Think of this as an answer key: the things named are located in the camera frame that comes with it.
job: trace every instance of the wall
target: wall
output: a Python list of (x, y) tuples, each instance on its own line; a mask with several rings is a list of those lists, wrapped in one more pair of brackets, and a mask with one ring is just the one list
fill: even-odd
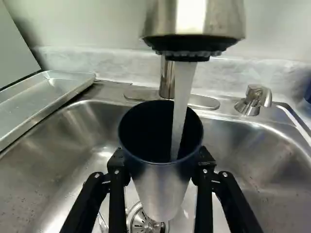
[[(147, 49), (147, 0), (4, 0), (31, 47)], [(310, 0), (244, 0), (247, 39), (227, 56), (311, 61)]]

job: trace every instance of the cup rim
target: cup rim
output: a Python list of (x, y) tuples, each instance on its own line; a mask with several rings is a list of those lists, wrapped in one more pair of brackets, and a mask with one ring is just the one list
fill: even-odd
[[(126, 114), (133, 108), (135, 108), (136, 106), (140, 105), (140, 104), (147, 104), (149, 102), (155, 102), (155, 101), (171, 101), (171, 100), (149, 100), (149, 101), (144, 101), (142, 103), (139, 103), (135, 106), (133, 106), (132, 108), (130, 108), (122, 117), (122, 119), (126, 116)], [(151, 161), (147, 161), (147, 160), (144, 160), (144, 159), (141, 159), (137, 156), (135, 156), (133, 153), (131, 153), (125, 146), (124, 144), (122, 143), (121, 139), (120, 139), (120, 125), (121, 125), (121, 122), (122, 122), (122, 119), (120, 121), (120, 124), (118, 125), (118, 139), (119, 139), (119, 143), (121, 145), (121, 148), (122, 150), (124, 150), (128, 155), (130, 155), (132, 158), (136, 159), (136, 160), (139, 160), (141, 162), (144, 162), (144, 163), (148, 163), (148, 164), (151, 164), (151, 165), (157, 165), (157, 166), (167, 166), (167, 165), (172, 165), (172, 164), (177, 164), (177, 163), (181, 163), (187, 159), (189, 159), (190, 157), (194, 156), (198, 151), (199, 149), (201, 148), (202, 146), (202, 141), (203, 141), (203, 136), (204, 136), (204, 127), (203, 127), (203, 124), (202, 124), (202, 121), (200, 120), (200, 117), (198, 116), (199, 118), (199, 121), (200, 121), (200, 126), (201, 126), (201, 129), (202, 129), (202, 137), (200, 138), (200, 141), (198, 142), (198, 145), (193, 149), (193, 151), (191, 153), (189, 153), (187, 156), (181, 158), (181, 159), (177, 159), (175, 161), (169, 161), (169, 162), (164, 162), (164, 163), (159, 163), (159, 162), (151, 162)]]

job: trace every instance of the black metal arm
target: black metal arm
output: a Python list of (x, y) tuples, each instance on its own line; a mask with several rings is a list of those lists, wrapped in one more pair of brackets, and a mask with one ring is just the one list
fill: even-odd
[(99, 208), (109, 193), (109, 174), (92, 173), (75, 201), (60, 233), (91, 233)]
[(219, 198), (232, 233), (263, 233), (251, 207), (233, 175), (227, 171), (214, 173), (216, 162), (201, 147), (198, 167), (192, 178), (198, 186), (194, 233), (213, 232), (213, 191)]
[(127, 232), (124, 187), (129, 184), (130, 175), (124, 166), (122, 150), (116, 150), (107, 167), (108, 174), (94, 172), (88, 177), (60, 233), (91, 233), (107, 193), (110, 193), (109, 233)]

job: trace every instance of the black clamp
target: black clamp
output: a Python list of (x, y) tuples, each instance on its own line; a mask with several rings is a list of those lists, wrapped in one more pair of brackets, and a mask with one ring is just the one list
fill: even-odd
[(197, 168), (192, 176), (198, 186), (194, 232), (213, 232), (212, 192), (223, 207), (232, 233), (263, 233), (234, 176), (227, 171), (214, 172), (216, 161), (205, 147), (200, 148)]

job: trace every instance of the gray backsplash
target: gray backsplash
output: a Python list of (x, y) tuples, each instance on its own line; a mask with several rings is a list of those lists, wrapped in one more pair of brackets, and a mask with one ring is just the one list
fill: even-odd
[[(36, 47), (33, 52), (46, 70), (94, 72), (100, 79), (159, 85), (160, 58), (151, 51)], [(221, 56), (198, 65), (192, 91), (240, 96), (248, 84), (261, 84), (272, 90), (274, 100), (298, 103), (310, 81), (310, 64)]]

